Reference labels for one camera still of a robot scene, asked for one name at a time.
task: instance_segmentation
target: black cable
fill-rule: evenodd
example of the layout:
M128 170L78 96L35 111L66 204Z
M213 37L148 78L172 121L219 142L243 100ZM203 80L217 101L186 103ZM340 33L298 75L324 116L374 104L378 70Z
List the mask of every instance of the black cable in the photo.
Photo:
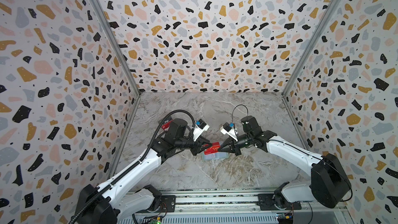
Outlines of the black cable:
M137 219L135 218L135 214L132 214L132 220L134 221L134 224L138 224Z
M107 186L105 186L105 188L103 188L100 192L98 192L97 194L95 194L90 200L88 200L83 206L82 208L80 208L80 210L77 212L76 215L72 216L70 222L68 224L73 224L77 221L77 219L79 218L79 216L87 209L87 207L89 207L95 200L98 199L98 197L102 196L103 193L105 193L108 189L111 188L112 185L114 185L115 183L117 183L120 179L122 179L125 175L127 175L128 172L130 172L133 168L135 168L138 164L140 164L140 162L142 162L146 157L147 154L149 153L149 151L151 150L154 140L156 139L156 136L160 130L160 128L162 127L163 123L174 113L176 112L183 112L186 113L192 120L192 128L195 127L195 120L193 118L193 116L185 111L185 110L174 110L169 112L160 122L160 124L158 125L158 127L156 128L155 133L152 136L151 141L149 142L149 145L147 147L147 149L145 150L144 155L140 158L139 161L135 162L132 166L130 166L129 168L127 168L122 174L120 174L118 177L116 177L110 184L108 184Z
M242 104L237 105L236 107L239 107L239 106L244 106L244 107L246 108L246 112L247 112L246 117L248 117L248 116L249 116L249 110L248 110L248 108L247 108L245 105L242 105ZM232 110L231 122L232 122L232 124L234 125L235 136L238 137L238 134L236 134L236 128L235 128L235 123L234 123L234 111L235 111L236 107Z
M294 147L294 146L292 146L292 145L290 145L290 144L288 144L288 143L283 143L282 141L275 140L275 139L270 139L269 141L276 141L276 142L280 142L280 143L282 143L282 144L286 144L286 145L288 145L288 146L290 146L290 147L293 147L293 148L295 148L296 150L298 150L298 151L300 151L300 152L306 154L307 156L311 156L310 154L308 154L308 153L306 153L306 152L303 152L301 149L298 149L298 148L296 148L296 147ZM316 158L316 159L318 159L319 161L322 161L322 159L319 159L319 158L317 158L317 157L314 157L314 156L311 156L311 157ZM329 167L331 167L332 169L334 169L337 173L339 173L340 177L346 182L346 184L347 184L347 186L348 186L348 188L349 188L349 190L350 190L350 192L351 192L351 197L350 197L350 198L348 198L347 200L341 200L340 202L346 202L346 201L351 200L351 198L352 198L352 196L353 196L353 192L352 192L352 188L351 188L350 184L349 184L349 183L347 182L347 180L343 177L343 175L342 175L339 171L336 170L335 167L331 166L331 165L328 164L326 161L323 161L323 162L326 163L327 165L329 165Z
M308 203L308 205L310 206L310 208L311 208L311 220L308 222L308 224L310 224L311 223L311 221L312 221L312 217L314 217L314 212L312 211L312 207L311 207L311 204L309 203L309 202L307 202Z

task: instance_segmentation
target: marble floor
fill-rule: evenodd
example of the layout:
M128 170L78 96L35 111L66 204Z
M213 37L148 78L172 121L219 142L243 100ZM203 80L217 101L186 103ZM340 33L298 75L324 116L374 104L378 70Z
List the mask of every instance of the marble floor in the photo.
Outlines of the marble floor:
M302 146L280 93L143 93L127 142L117 166L119 172L141 154L150 142L158 121L176 109L189 111L195 119L202 118L210 126L203 136L211 142L226 140L220 132L231 122L231 112L238 104L249 109L262 130L271 130L286 140ZM238 107L234 121L243 133L239 120L246 109ZM173 118L189 117L176 113ZM231 189L278 187L283 182L308 179L296 166L255 147L244 148L241 156L204 161L201 155L184 151L163 163L143 178L132 190L152 184L157 189Z

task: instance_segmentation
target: patterned wall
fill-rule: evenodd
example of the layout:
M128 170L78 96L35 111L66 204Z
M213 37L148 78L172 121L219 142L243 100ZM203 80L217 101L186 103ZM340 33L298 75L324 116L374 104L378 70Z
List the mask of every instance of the patterned wall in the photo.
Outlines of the patterned wall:
M342 0L288 101L315 152L337 156L356 223L397 223L396 0Z
M330 0L99 0L141 91L283 90Z
M0 223L64 223L107 179L130 85L88 0L0 0Z

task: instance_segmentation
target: red card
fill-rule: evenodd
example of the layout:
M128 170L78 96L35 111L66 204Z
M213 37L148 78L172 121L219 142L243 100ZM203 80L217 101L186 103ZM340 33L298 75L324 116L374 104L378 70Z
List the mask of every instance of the red card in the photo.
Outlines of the red card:
M205 155L212 154L218 152L218 148L220 147L220 142L215 142L213 145L204 151Z

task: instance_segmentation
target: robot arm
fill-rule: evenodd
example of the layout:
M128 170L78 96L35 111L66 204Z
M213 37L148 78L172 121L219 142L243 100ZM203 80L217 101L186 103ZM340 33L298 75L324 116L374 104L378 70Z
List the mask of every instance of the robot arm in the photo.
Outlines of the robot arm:
M152 145L149 144L147 150L122 171L96 188L91 184L87 185L79 194L75 216L69 223L77 221L79 224L115 224L118 219L122 220L141 210L156 211L160 207L162 194L153 186L147 185L127 197L126 193L168 158L184 150L190 150L196 156L211 146L201 136L208 128L209 125L202 119L194 122L193 130L185 120L174 119L169 129L155 138ZM188 137L185 136L186 130L189 131Z
M276 133L262 131L256 118L247 116L241 119L244 134L237 136L234 124L225 123L220 131L228 134L227 140L218 149L219 152L241 154L240 149L251 145L277 155L299 167L311 181L284 183L275 190L274 201L279 208L285 208L290 202L318 201L326 207L334 208L351 189L346 173L339 160L332 154L322 156L287 142Z

